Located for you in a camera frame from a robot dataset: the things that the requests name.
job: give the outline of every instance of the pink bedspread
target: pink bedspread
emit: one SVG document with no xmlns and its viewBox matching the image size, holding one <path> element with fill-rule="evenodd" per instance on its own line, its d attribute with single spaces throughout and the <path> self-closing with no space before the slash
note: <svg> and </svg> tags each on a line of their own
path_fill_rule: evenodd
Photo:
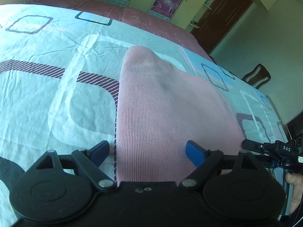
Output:
<svg viewBox="0 0 303 227">
<path fill-rule="evenodd" d="M 168 39 L 213 62 L 188 31 L 131 7 L 120 8 L 97 0 L 34 0 L 30 3 L 75 9 L 115 19 Z"/>
</svg>

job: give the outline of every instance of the bed sheet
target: bed sheet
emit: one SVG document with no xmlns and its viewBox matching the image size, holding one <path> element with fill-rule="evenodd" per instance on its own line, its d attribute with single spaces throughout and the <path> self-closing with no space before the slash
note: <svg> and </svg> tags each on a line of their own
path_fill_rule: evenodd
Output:
<svg viewBox="0 0 303 227">
<path fill-rule="evenodd" d="M 75 9 L 115 19 L 168 39 L 212 62 L 209 55 L 188 31 L 138 9 L 121 8 L 98 0 L 34 0 L 31 3 Z"/>
<path fill-rule="evenodd" d="M 128 24 L 51 6 L 2 5 L 0 39 L 0 227 L 16 221 L 8 198 L 14 182 L 49 149 L 70 154 L 108 140 L 110 156 L 100 169 L 115 179 L 119 75 L 133 45 L 212 83 L 246 138 L 286 141 L 261 92 L 188 49 Z"/>
</svg>

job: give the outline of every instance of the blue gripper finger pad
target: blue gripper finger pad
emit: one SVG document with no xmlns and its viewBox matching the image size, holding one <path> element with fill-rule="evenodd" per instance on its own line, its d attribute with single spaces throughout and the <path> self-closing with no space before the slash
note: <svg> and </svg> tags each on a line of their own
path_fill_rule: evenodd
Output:
<svg viewBox="0 0 303 227">
<path fill-rule="evenodd" d="M 199 167 L 208 157 L 208 151 L 191 140 L 186 143 L 185 153 L 195 167 Z"/>
</svg>

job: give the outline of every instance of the human hand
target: human hand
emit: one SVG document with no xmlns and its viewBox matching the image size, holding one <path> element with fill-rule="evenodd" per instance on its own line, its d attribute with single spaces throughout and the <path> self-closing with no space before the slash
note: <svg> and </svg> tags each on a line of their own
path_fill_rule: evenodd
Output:
<svg viewBox="0 0 303 227">
<path fill-rule="evenodd" d="M 291 183 L 294 185 L 294 191 L 292 193 L 290 212 L 289 212 L 289 214 L 292 214 L 301 203 L 302 194 L 303 194 L 303 175 L 299 175 L 296 173 L 293 174 L 287 173 L 285 175 L 285 180 L 287 183 Z"/>
</svg>

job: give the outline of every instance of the striped pattern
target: striped pattern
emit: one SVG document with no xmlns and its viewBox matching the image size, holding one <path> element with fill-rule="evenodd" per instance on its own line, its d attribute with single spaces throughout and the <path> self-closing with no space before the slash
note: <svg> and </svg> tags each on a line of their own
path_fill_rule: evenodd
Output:
<svg viewBox="0 0 303 227">
<path fill-rule="evenodd" d="M 118 107 L 118 93 L 119 82 L 109 77 L 102 75 L 80 72 L 77 82 L 98 85 L 106 89 L 115 100 L 116 105 L 116 117 L 115 117 L 115 140 L 114 140 L 114 180 L 117 181 L 117 107 Z"/>
<path fill-rule="evenodd" d="M 39 74 L 43 76 L 62 78 L 65 68 L 57 66 L 49 66 L 27 61 L 7 60 L 0 63 L 0 74 L 6 71 L 15 70 L 28 73 Z M 117 181 L 117 107 L 118 107 L 118 94 L 119 82 L 109 77 L 102 75 L 80 72 L 77 82 L 97 85 L 107 90 L 115 100 L 116 105 L 116 118 L 115 118 L 115 140 L 114 140 L 114 179 Z"/>
<path fill-rule="evenodd" d="M 253 117 L 252 117 L 252 115 L 251 114 L 237 113 L 236 118 L 238 120 L 239 126 L 240 126 L 240 128 L 241 128 L 241 130 L 243 132 L 243 135 L 244 135 L 245 139 L 247 139 L 247 136 L 245 134 L 245 130 L 243 128 L 242 121 L 243 120 L 254 120 Z M 262 120 L 259 117 L 257 117 L 257 116 L 255 116 L 255 119 L 256 119 L 256 121 L 258 121 L 261 124 L 262 128 L 264 129 L 264 133 L 265 133 L 265 135 L 266 135 L 266 137 L 268 139 L 268 142 L 271 142 L 270 139 L 269 139 L 269 137 L 268 137 L 268 135 L 267 135 L 267 132 L 266 132 L 266 129 L 265 129 L 265 126 L 264 126 Z"/>
<path fill-rule="evenodd" d="M 18 60 L 7 60 L 0 63 L 0 74 L 10 70 L 61 78 L 65 68 Z"/>
</svg>

